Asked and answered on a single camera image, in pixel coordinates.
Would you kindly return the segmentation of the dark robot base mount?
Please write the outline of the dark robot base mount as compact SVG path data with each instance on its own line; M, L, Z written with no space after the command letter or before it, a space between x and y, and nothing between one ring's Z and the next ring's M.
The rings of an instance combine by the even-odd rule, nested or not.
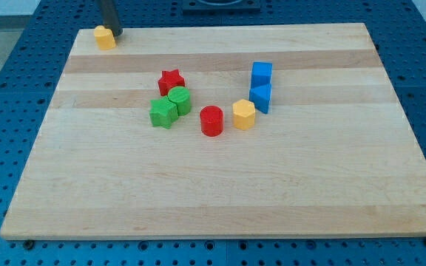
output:
M184 0L183 13L258 11L261 0Z

